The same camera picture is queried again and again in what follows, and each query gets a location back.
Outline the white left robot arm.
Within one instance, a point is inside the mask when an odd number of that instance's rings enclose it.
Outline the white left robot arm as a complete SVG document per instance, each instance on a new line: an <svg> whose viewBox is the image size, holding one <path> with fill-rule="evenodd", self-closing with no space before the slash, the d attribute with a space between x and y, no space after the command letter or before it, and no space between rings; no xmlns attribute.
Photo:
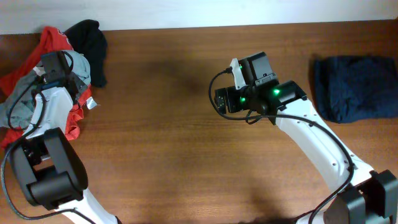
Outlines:
<svg viewBox="0 0 398 224"><path fill-rule="evenodd" d="M7 163L25 199L48 210L34 220L62 214L73 223L120 222L90 192L86 169L66 137L69 114L90 81L90 66L82 55L72 50L46 53L3 104L8 127L23 132L7 146L1 162L1 187L18 217L30 220L8 194Z"/></svg>

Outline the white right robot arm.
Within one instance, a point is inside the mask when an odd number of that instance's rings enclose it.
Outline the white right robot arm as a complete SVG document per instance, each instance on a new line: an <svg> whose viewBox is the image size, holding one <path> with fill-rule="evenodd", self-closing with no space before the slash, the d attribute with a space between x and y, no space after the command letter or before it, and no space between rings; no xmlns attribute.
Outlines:
<svg viewBox="0 0 398 224"><path fill-rule="evenodd" d="M269 119L319 171L330 195L295 223L397 223L397 177L389 170L376 172L353 153L295 82L236 85L210 90L209 97L228 120L240 111L247 111L243 120L249 124Z"/></svg>

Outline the light grey-blue t-shirt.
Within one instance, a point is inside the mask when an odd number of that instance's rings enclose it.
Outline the light grey-blue t-shirt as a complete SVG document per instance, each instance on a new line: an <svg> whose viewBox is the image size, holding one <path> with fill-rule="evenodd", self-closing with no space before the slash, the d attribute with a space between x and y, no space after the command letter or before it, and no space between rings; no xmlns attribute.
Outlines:
<svg viewBox="0 0 398 224"><path fill-rule="evenodd" d="M73 58L74 67L72 72L74 72L81 81L82 87L80 87L79 93L77 93L78 96L81 96L83 92L88 89L88 85L91 83L90 64L82 54L73 50L65 51ZM39 62L27 73L27 75L24 75L22 78L17 78L16 86L12 90L11 95L5 100L5 102L1 103L1 127L9 128L7 116L10 112L11 106L16 102L18 97L21 96L29 84L31 84L38 75L43 74L44 68L42 62ZM30 95L30 91L33 88L35 88L35 85L28 88L28 91L23 94L12 111L11 125L14 128L25 128L29 125L29 121L34 112L34 101Z"/></svg>

